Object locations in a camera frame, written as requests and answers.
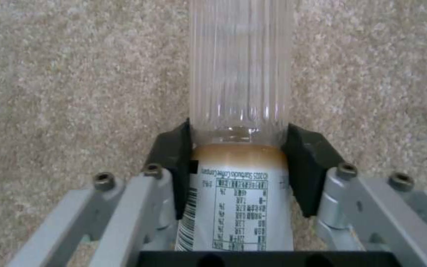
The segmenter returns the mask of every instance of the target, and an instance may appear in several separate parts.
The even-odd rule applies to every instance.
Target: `bottle label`
[[[176,250],[293,250],[286,168],[199,161],[190,181]]]

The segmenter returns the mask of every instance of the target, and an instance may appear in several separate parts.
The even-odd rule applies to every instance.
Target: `brown liquid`
[[[272,146],[257,144],[207,144],[196,147],[192,159],[200,164],[239,168],[287,168],[283,152]]]

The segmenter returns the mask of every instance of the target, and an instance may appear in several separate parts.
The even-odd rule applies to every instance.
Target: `plastic bottle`
[[[289,0],[191,0],[195,148],[177,250],[292,250]]]

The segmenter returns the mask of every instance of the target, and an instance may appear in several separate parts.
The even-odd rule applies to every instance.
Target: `barcode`
[[[178,243],[176,250],[193,250],[193,230],[195,227],[195,209],[197,205],[197,189],[190,187],[183,218],[179,223]]]

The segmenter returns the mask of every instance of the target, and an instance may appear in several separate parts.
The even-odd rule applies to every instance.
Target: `screw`
[[[394,172],[388,177],[388,184],[397,191],[408,192],[415,186],[415,181],[407,174]]]
[[[156,179],[162,178],[162,166],[156,163],[146,165],[143,169],[143,173],[146,176],[152,176]]]
[[[337,171],[335,172],[337,177],[350,181],[350,179],[357,177],[358,171],[355,166],[347,162],[341,162],[337,166]]]
[[[95,189],[100,191],[108,191],[115,187],[115,176],[111,172],[100,172],[93,178]]]

